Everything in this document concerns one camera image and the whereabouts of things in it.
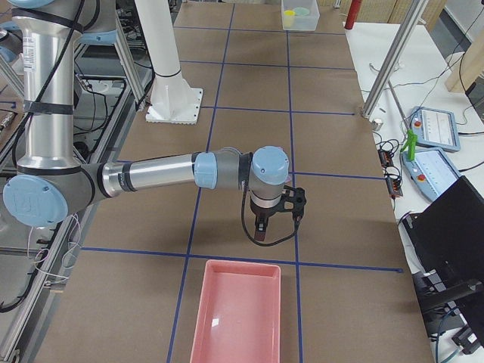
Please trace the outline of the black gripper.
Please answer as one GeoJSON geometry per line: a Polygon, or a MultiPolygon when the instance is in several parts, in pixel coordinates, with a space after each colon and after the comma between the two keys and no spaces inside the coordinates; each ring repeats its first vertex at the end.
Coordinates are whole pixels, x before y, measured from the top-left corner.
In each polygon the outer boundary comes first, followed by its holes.
{"type": "Polygon", "coordinates": [[[264,242],[268,221],[274,214],[280,212],[280,207],[273,206],[270,208],[264,208],[258,206],[257,204],[251,203],[250,209],[255,215],[254,239],[257,242],[264,242]]]}

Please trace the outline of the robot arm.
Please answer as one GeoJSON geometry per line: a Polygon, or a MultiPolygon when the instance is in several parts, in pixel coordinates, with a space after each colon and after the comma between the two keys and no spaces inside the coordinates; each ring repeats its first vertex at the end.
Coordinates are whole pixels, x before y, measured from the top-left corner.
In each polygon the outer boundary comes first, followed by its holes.
{"type": "Polygon", "coordinates": [[[238,188],[255,214],[250,239],[263,245],[268,221],[292,200],[289,160],[280,147],[243,154],[232,147],[173,157],[83,164],[73,156],[74,45],[83,35],[116,30],[112,1],[15,1],[12,17],[23,36],[26,151],[3,189],[8,212],[31,227],[62,222],[123,192],[193,182],[238,188]]]}

